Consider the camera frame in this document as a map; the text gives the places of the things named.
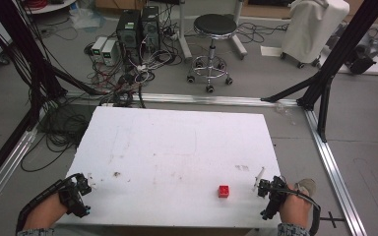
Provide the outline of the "clear plastic bag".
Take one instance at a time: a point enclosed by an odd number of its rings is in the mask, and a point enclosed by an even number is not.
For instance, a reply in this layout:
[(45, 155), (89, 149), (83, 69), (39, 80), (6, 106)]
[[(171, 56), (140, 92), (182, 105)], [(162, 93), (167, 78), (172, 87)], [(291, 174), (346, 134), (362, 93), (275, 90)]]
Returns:
[(76, 30), (98, 29), (105, 23), (105, 18), (95, 8), (75, 8), (69, 11), (72, 26)]

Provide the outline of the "aluminium floor rail frame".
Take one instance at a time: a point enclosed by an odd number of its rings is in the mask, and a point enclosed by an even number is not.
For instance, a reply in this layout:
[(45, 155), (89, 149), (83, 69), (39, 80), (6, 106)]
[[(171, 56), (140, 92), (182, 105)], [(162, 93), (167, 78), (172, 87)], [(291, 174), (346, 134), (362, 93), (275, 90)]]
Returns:
[[(254, 97), (232, 97), (232, 96), (201, 96), (201, 95), (183, 95), (183, 94), (162, 94), (162, 93), (144, 93), (143, 99), (149, 103), (172, 103), (172, 104), (192, 104), (192, 105), (211, 105), (211, 106), (235, 106), (235, 107), (293, 107), (301, 108), (294, 99), (281, 98), (278, 101), (270, 102), (265, 98)], [(348, 192), (346, 182), (343, 179), (341, 171), (336, 163), (335, 157), (325, 138), (321, 117), (317, 117), (312, 110), (303, 108), (303, 113), (307, 119), (309, 129), (314, 138), (315, 145), (318, 149), (321, 161), (326, 169), (327, 176), (335, 192), (337, 201), (341, 206), (344, 220), (352, 236), (367, 236), (367, 232), (361, 221), (361, 218), (354, 206), (352, 198)], [(0, 156), (5, 160), (0, 166), (0, 195), (5, 189), (8, 181), (11, 179), (15, 170), (21, 163), (21, 160), (33, 150), (32, 144), (38, 143), (38, 125), (25, 128), (25, 123), (29, 120), (24, 119), (9, 138), (8, 147), (2, 147)]]

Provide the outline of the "white covered cart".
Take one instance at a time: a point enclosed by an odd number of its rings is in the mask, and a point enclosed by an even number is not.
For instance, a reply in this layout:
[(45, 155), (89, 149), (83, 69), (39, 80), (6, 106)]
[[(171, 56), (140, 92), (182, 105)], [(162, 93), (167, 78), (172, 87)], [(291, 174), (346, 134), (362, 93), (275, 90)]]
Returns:
[(349, 3), (345, 0), (294, 0), (281, 58), (292, 57), (299, 68), (313, 63), (348, 12)]

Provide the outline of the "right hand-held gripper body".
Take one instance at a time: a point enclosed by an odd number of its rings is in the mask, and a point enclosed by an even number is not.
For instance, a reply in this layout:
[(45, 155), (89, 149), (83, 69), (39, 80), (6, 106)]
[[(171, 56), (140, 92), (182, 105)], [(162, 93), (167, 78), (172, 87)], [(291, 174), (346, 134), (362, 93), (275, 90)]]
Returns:
[(269, 196), (269, 202), (264, 210), (260, 212), (264, 220), (272, 219), (279, 211), (280, 206), (286, 199), (287, 183), (279, 176), (272, 181), (261, 179), (258, 186), (258, 196), (265, 198)]

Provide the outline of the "black frame post with braces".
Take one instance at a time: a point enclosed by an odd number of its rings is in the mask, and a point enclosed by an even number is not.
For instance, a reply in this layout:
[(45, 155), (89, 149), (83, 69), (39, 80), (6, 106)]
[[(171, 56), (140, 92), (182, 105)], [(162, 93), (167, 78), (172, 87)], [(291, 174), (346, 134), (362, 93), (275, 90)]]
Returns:
[(334, 49), (329, 54), (326, 62), (319, 71), (309, 79), (287, 88), (272, 96), (262, 98), (262, 101), (276, 102), (301, 89), (306, 89), (305, 94), (296, 103), (306, 111), (312, 111), (314, 104), (320, 100), (319, 116), (317, 122), (317, 134), (325, 143), (326, 122), (330, 99), (331, 83), (342, 67), (352, 50), (360, 42), (369, 28), (378, 18), (378, 0), (364, 0), (353, 16), (345, 32), (341, 36)]

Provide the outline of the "person's right hand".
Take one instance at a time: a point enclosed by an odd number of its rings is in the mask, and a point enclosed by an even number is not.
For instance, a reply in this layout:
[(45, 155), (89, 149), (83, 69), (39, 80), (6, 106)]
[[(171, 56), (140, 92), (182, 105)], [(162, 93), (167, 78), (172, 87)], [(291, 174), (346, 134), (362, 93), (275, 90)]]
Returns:
[(280, 206), (280, 218), (282, 223), (289, 223), (306, 228), (311, 204), (296, 195), (288, 194), (284, 203)]

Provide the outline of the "large black computer tower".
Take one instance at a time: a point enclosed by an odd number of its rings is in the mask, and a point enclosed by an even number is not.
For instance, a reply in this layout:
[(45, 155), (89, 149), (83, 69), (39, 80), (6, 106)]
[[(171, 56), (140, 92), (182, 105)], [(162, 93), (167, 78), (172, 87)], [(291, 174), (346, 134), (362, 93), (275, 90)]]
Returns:
[(139, 48), (142, 41), (140, 11), (124, 10), (117, 24), (116, 34), (124, 62), (140, 64)]

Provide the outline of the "person's grey shoe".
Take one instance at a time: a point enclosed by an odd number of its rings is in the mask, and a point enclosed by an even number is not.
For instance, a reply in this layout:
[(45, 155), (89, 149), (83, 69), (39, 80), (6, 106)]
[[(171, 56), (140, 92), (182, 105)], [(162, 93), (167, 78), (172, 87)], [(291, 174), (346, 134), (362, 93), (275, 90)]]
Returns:
[(316, 192), (316, 183), (313, 179), (305, 178), (295, 183), (294, 189), (308, 197), (312, 197)]

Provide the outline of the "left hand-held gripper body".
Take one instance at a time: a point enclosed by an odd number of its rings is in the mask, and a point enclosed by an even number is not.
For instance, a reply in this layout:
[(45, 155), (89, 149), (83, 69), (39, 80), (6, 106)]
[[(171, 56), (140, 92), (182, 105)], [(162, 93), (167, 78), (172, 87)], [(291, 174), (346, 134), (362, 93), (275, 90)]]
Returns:
[(91, 191), (88, 179), (82, 173), (76, 173), (62, 181), (62, 186), (58, 190), (59, 200), (67, 208), (67, 214), (84, 217), (90, 214), (91, 208), (84, 204), (82, 196)]

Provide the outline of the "white power supply unit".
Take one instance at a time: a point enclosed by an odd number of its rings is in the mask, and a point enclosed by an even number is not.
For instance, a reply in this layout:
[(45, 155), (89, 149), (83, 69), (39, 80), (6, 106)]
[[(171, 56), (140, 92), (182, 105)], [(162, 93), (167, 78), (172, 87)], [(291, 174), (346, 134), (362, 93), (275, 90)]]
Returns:
[(107, 41), (107, 37), (106, 36), (100, 36), (96, 40), (96, 42), (94, 43), (94, 45), (91, 48), (94, 60), (97, 63), (102, 63), (103, 62), (103, 56), (102, 56), (101, 51), (102, 51), (102, 49), (103, 49), (106, 41)]
[(103, 49), (102, 57), (106, 66), (114, 66), (117, 61), (116, 42), (113, 39), (109, 39)]

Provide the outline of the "person's left hand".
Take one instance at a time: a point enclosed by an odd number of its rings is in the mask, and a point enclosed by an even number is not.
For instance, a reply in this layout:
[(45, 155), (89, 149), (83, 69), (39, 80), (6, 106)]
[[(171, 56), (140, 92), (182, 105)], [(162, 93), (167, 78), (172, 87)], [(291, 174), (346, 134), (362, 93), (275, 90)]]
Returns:
[(59, 194), (53, 194), (46, 198), (29, 213), (23, 229), (30, 230), (50, 228), (66, 212), (67, 208), (60, 202)]

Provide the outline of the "round white table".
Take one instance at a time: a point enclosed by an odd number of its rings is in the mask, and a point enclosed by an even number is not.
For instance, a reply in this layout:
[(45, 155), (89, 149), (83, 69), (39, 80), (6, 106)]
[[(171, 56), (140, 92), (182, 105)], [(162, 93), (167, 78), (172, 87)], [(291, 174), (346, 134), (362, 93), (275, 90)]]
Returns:
[(63, 0), (61, 4), (47, 4), (42, 8), (29, 8), (26, 7), (25, 10), (28, 14), (44, 14), (44, 13), (50, 13), (54, 11), (58, 11), (67, 7), (70, 7), (71, 5), (75, 4), (77, 0)]

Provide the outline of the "black and grey device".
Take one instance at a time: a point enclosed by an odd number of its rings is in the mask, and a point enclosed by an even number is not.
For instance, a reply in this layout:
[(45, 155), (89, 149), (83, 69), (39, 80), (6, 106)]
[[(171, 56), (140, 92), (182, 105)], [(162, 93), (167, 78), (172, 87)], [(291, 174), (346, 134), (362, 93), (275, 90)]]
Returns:
[(346, 66), (355, 75), (361, 75), (375, 64), (374, 57), (378, 55), (378, 39), (366, 33), (352, 50), (346, 60)]

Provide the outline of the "black round stool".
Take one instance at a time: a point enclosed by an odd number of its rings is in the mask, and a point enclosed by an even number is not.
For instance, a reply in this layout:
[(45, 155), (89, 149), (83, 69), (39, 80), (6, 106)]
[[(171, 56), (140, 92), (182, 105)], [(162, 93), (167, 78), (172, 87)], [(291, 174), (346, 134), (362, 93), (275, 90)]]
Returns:
[(227, 71), (226, 62), (216, 55), (216, 40), (229, 39), (237, 31), (236, 22), (224, 15), (207, 14), (195, 19), (193, 29), (196, 34), (211, 40), (207, 55), (197, 56), (191, 63), (186, 81), (194, 83), (197, 78), (204, 78), (207, 82), (206, 92), (213, 92), (211, 79), (225, 77), (225, 83), (231, 85), (232, 77)]

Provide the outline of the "small black computer tower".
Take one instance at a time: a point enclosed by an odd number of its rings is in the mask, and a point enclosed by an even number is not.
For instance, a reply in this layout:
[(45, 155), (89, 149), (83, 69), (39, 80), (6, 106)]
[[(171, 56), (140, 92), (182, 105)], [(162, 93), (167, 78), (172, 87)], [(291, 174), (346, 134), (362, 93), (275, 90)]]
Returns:
[(146, 47), (155, 51), (159, 49), (159, 8), (158, 6), (146, 6), (142, 11), (143, 37)]

